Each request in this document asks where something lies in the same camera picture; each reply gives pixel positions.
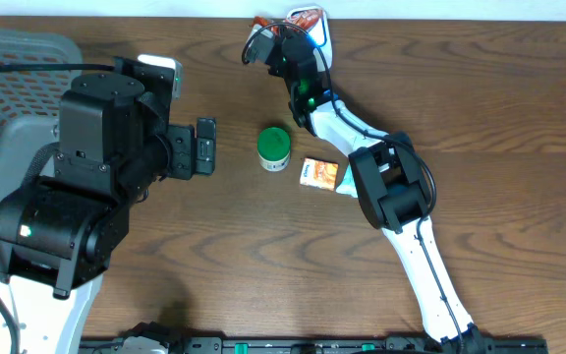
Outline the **orange candy bar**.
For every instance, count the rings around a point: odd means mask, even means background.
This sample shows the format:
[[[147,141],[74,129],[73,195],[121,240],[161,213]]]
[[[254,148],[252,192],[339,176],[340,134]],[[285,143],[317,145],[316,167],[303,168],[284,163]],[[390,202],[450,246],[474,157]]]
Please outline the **orange candy bar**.
[[[310,31],[317,25],[318,21],[321,20],[322,17],[323,11],[321,9],[313,8],[294,12],[288,15],[283,22],[299,26],[305,31]],[[270,24],[273,24],[273,21],[264,17],[256,16],[253,19],[253,26],[259,25],[261,27],[266,27]]]

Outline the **orange tissue pack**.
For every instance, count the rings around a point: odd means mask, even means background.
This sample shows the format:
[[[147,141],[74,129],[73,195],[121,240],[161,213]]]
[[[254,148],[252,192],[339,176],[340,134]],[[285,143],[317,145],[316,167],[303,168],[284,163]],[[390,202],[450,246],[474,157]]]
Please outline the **orange tissue pack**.
[[[306,157],[300,175],[300,184],[322,190],[334,191],[339,165]]]

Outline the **teal wet wipes pack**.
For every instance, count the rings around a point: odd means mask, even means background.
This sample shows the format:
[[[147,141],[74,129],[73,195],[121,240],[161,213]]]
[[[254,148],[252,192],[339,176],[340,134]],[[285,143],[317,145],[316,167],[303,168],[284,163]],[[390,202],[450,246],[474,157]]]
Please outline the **teal wet wipes pack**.
[[[356,199],[358,197],[358,192],[356,188],[356,183],[353,178],[352,168],[348,166],[344,173],[341,183],[336,187],[335,192],[337,194],[346,195]]]

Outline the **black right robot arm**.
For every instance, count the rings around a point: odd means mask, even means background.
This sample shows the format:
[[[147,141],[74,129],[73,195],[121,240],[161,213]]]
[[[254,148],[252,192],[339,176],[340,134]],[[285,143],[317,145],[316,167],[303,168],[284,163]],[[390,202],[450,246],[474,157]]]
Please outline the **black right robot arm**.
[[[454,353],[481,348],[481,336],[462,306],[433,237],[436,185],[409,136],[375,130],[333,90],[322,46],[296,25],[279,23],[255,35],[244,63],[262,61],[284,80],[298,126],[349,159],[354,188],[368,223],[395,249],[412,285],[424,331]]]

